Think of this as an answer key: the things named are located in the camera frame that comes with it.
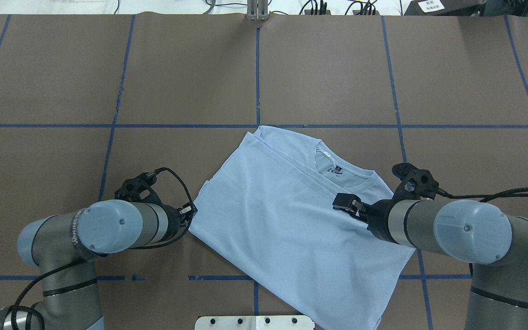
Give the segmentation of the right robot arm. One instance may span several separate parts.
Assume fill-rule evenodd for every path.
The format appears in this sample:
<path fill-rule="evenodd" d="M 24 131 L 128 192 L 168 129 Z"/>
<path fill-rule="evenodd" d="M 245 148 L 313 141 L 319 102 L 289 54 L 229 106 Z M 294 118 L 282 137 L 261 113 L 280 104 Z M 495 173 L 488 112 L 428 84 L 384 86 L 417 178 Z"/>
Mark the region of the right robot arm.
<path fill-rule="evenodd" d="M 471 264 L 466 330 L 528 330 L 528 219 L 475 200 L 367 204 L 346 193 L 337 194 L 333 209 L 384 242 Z"/>

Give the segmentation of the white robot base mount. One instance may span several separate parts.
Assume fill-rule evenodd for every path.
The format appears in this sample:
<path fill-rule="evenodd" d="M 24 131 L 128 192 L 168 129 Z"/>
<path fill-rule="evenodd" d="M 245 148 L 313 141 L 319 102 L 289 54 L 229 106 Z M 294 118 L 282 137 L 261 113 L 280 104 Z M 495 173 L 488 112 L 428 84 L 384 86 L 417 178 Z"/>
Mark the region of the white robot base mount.
<path fill-rule="evenodd" d="M 305 315 L 207 316 L 195 322 L 195 330 L 314 330 Z"/>

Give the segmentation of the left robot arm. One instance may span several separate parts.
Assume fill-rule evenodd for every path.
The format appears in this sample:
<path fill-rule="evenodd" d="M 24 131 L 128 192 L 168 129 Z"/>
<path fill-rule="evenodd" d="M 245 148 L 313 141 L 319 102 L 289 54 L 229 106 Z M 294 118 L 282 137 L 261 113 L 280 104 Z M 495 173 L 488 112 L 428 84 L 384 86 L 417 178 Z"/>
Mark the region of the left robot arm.
<path fill-rule="evenodd" d="M 94 262 L 128 249 L 168 246 L 182 238 L 196 214 L 149 202 L 106 200 L 26 225 L 16 248 L 40 270 L 10 306 L 0 330 L 104 330 Z"/>

